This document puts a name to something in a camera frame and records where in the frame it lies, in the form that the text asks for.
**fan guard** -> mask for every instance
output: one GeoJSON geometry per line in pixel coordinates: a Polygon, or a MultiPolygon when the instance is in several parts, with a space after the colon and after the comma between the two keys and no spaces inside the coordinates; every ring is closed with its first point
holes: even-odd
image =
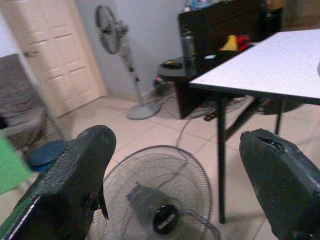
{"type": "Polygon", "coordinates": [[[211,218],[204,169],[174,146],[151,146],[126,157],[105,178],[104,197],[109,220],[94,213],[92,240],[203,239],[204,222],[211,218]]]}

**fan base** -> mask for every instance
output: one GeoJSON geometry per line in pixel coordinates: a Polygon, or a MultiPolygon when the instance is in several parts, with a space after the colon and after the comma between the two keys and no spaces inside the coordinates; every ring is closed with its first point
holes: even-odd
{"type": "Polygon", "coordinates": [[[151,118],[160,111],[161,105],[157,102],[149,102],[143,106],[136,105],[132,107],[126,114],[131,120],[143,120],[151,118]]]}

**table top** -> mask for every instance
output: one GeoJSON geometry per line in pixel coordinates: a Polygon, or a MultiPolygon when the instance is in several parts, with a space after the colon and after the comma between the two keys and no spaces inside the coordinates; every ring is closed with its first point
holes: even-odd
{"type": "Polygon", "coordinates": [[[186,64],[183,57],[173,59],[173,61],[181,63],[180,69],[165,68],[161,65],[158,67],[158,75],[166,81],[173,82],[190,82],[196,77],[210,71],[212,68],[233,58],[239,53],[236,51],[215,51],[198,54],[193,64],[186,64]],[[205,56],[214,56],[212,59],[205,59],[205,56]]]}
{"type": "Polygon", "coordinates": [[[190,86],[320,105],[320,29],[276,33],[190,86]]]}

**white door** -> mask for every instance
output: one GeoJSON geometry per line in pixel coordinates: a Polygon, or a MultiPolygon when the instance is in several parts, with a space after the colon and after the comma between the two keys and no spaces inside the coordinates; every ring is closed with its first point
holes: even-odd
{"type": "Polygon", "coordinates": [[[56,116],[101,96],[65,1],[69,0],[0,0],[56,116]]]}

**white table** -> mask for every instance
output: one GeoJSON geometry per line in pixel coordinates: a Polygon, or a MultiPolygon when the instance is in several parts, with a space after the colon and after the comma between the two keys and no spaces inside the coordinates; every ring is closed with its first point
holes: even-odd
{"type": "Polygon", "coordinates": [[[194,88],[220,92],[218,115],[219,220],[225,223],[225,141],[255,112],[262,99],[320,105],[320,29],[279,32],[190,82],[194,88]],[[255,100],[225,129],[224,93],[251,95],[255,100]]]}

